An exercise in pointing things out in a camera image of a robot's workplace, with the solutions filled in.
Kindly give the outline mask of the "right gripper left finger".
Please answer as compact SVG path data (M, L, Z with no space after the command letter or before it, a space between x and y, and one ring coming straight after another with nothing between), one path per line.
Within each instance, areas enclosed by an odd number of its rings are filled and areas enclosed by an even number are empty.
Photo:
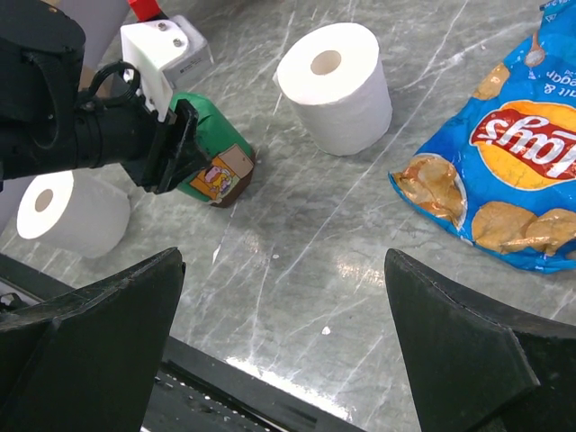
M185 277L173 247L1 317L3 431L138 431Z

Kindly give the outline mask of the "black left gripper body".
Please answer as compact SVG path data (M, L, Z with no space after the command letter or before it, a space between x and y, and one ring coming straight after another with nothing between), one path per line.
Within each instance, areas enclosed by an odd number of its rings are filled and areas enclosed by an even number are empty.
M151 148L158 113L145 105L140 72L124 60L81 87L86 36L44 1L1 3L1 177L121 164Z

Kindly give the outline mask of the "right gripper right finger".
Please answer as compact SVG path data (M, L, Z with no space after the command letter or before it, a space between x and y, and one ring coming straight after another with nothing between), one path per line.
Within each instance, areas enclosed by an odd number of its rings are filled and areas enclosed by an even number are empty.
M424 431L573 431L575 327L456 283L391 249L391 314Z

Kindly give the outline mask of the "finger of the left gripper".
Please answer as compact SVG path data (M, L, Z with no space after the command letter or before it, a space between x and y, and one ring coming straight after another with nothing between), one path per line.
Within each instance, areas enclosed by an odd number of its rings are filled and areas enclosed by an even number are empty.
M163 194L176 189L187 177L208 167L212 157L197 142L199 113L179 99L159 125L150 150L135 168L134 183L146 192Z

